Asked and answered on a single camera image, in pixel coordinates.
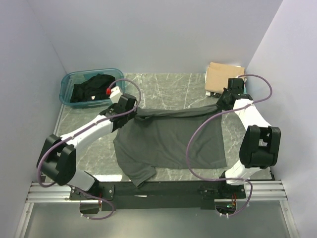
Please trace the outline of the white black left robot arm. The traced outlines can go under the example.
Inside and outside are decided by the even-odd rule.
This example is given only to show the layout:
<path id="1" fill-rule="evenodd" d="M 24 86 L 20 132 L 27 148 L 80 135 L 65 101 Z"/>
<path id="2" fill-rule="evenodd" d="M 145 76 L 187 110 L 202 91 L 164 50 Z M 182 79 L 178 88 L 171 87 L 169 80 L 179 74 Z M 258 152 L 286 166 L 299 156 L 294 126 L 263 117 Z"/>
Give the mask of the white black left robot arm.
<path id="1" fill-rule="evenodd" d="M 46 138 L 37 162 L 37 177 L 46 175 L 53 183 L 69 185 L 79 190 L 87 199 L 100 193 L 99 181 L 86 171 L 77 169 L 78 151 L 99 138 L 115 132 L 136 115 L 137 99 L 123 94 L 117 103 L 100 112 L 92 121 L 77 130 Z"/>

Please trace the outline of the grey t-shirt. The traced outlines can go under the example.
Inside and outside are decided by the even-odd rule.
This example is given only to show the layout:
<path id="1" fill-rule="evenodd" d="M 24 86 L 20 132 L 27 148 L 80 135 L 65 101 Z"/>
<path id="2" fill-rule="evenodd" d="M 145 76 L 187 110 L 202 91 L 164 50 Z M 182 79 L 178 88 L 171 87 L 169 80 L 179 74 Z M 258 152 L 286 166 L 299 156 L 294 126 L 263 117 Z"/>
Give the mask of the grey t-shirt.
<path id="1" fill-rule="evenodd" d="M 219 111 L 215 105 L 183 110 L 139 108 L 113 141 L 119 167 L 136 187 L 156 175 L 157 168 L 185 169 L 186 149 L 192 137 L 191 168 L 226 167 L 221 117 L 194 133 Z"/>

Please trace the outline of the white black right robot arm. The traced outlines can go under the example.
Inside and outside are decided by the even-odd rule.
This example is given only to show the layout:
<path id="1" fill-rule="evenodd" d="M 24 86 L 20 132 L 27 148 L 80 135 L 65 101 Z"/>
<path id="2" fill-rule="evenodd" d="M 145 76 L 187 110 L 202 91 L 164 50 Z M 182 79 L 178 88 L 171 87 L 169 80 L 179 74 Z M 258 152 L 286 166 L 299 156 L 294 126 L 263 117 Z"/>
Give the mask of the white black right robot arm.
<path id="1" fill-rule="evenodd" d="M 252 97 L 244 94 L 241 86 L 224 88 L 216 105 L 224 111 L 234 112 L 246 130 L 239 150 L 239 160 L 221 175 L 221 178 L 229 180 L 217 186 L 218 194 L 228 198 L 237 186 L 243 185 L 245 179 L 276 164 L 281 130 L 271 126 L 262 117 Z"/>

